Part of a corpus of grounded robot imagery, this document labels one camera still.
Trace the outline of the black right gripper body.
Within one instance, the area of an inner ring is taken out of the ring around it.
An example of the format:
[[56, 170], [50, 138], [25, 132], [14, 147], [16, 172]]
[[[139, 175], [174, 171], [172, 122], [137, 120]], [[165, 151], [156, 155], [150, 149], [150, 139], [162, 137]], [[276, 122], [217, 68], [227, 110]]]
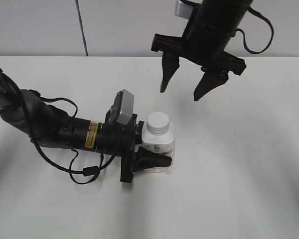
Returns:
[[152, 41], [151, 51], [161, 51], [182, 57], [206, 69], [226, 69], [235, 75], [241, 75], [246, 69], [246, 63], [243, 59], [225, 51], [217, 53], [215, 56], [208, 56], [207, 53], [190, 52], [184, 48], [181, 37], [156, 33]]

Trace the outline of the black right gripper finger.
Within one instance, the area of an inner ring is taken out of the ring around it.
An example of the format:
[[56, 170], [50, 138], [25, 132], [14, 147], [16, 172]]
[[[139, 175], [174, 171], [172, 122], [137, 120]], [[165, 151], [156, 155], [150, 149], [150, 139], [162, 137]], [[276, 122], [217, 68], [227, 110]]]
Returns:
[[168, 52], [163, 52], [161, 65], [162, 82], [160, 85], [160, 93], [164, 93], [171, 78], [179, 68], [179, 57]]
[[224, 85], [228, 81], [228, 71], [219, 69], [208, 69], [194, 90], [194, 101], [199, 101], [210, 91]]

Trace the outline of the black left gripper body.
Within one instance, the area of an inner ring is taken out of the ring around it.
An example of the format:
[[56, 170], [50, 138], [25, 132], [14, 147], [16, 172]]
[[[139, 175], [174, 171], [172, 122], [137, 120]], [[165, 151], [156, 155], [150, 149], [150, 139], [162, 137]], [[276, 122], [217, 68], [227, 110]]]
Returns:
[[144, 121], [137, 121], [137, 115], [133, 114], [127, 125], [117, 122], [110, 124], [110, 112], [106, 113], [105, 122], [102, 124], [97, 138], [97, 152], [110, 156], [107, 162], [102, 163], [103, 170], [115, 157], [121, 158], [120, 181], [131, 183], [133, 179], [133, 164], [135, 160], [135, 146], [142, 142], [141, 133]]

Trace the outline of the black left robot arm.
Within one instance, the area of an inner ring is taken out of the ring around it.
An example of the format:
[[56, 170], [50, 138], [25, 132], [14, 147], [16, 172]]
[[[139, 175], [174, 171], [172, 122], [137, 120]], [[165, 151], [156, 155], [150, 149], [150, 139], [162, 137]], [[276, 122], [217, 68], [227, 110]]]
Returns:
[[100, 155], [98, 165], [79, 171], [52, 163], [70, 177], [79, 174], [93, 182], [115, 157], [121, 159], [120, 181], [123, 183], [131, 183], [136, 172], [171, 165], [169, 156], [142, 146], [144, 122], [133, 112], [134, 96], [129, 91], [117, 92], [104, 122], [70, 116], [55, 107], [54, 102], [54, 98], [44, 98], [35, 90], [20, 89], [0, 68], [0, 117], [27, 134], [40, 155], [43, 155], [43, 147]]

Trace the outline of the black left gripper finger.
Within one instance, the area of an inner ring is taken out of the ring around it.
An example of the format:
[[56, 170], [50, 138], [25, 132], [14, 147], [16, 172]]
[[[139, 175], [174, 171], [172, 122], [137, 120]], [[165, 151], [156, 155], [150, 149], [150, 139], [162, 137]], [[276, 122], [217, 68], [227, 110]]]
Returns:
[[169, 167], [171, 162], [172, 158], [169, 156], [151, 152], [143, 147], [139, 147], [135, 153], [135, 172], [150, 168]]

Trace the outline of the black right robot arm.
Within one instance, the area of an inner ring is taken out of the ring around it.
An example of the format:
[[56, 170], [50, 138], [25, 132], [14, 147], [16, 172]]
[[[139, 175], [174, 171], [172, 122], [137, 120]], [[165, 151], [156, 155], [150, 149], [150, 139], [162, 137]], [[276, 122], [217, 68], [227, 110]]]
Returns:
[[228, 73], [241, 75], [246, 69], [243, 59], [225, 52], [239, 23], [251, 5], [250, 0], [204, 0], [195, 3], [178, 0], [175, 15], [188, 20], [181, 37], [155, 34], [151, 50], [162, 52], [160, 92], [167, 89], [179, 68], [179, 59], [201, 67], [204, 75], [196, 86], [194, 101], [228, 81]]

